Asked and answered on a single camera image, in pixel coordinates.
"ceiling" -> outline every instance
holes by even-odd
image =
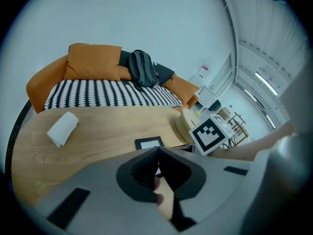
[[[248,90],[257,99],[251,102],[279,127],[289,119],[279,96],[309,57],[306,32],[287,4],[273,0],[225,0],[225,4],[236,42],[234,84]]]

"black baseboard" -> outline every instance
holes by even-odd
[[[25,106],[23,107],[22,111],[20,112],[18,118],[15,121],[15,124],[13,126],[8,146],[6,149],[6,155],[5,155],[5,177],[8,181],[12,179],[11,175],[11,164],[12,164],[12,155],[13,155],[13,148],[16,141],[16,138],[18,136],[18,133],[20,131],[20,128],[22,126],[22,123],[31,107],[30,101],[27,101]]]

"sofa armrest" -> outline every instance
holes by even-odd
[[[193,107],[193,106],[196,104],[196,102],[198,101],[198,99],[199,99],[198,96],[194,94],[194,95],[191,97],[191,99],[189,99],[189,101],[187,102],[188,108],[191,109],[191,107]]]
[[[37,113],[44,110],[53,86],[63,80],[67,56],[61,57],[37,72],[27,83],[26,92]]]

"orange sofa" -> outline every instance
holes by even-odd
[[[37,113],[44,110],[44,105],[51,89],[64,79],[71,79],[68,77],[65,78],[65,73],[68,69],[68,66],[68,56],[66,55],[37,72],[27,83],[26,92]],[[119,69],[120,79],[131,80],[130,75],[125,77],[125,74],[127,74],[127,72],[125,72],[127,71],[126,67],[119,65],[117,65],[117,67]],[[80,78],[79,74],[76,73],[75,76],[78,76],[75,79],[86,79],[85,77]],[[183,108],[190,109],[198,101],[198,97],[194,94],[195,90],[197,90],[197,87],[176,75],[173,75],[163,84],[163,86],[181,99]]]

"orange pillow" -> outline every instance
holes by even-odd
[[[118,65],[118,71],[119,71],[119,78],[121,80],[127,80],[127,81],[131,81],[132,80],[132,75],[129,72],[129,69],[124,67],[124,66],[120,66]]]
[[[68,50],[64,79],[120,81],[119,63],[122,47],[72,44]]]
[[[173,75],[167,80],[163,86],[178,96],[183,103],[187,103],[199,89],[198,86],[195,86],[176,75]]]

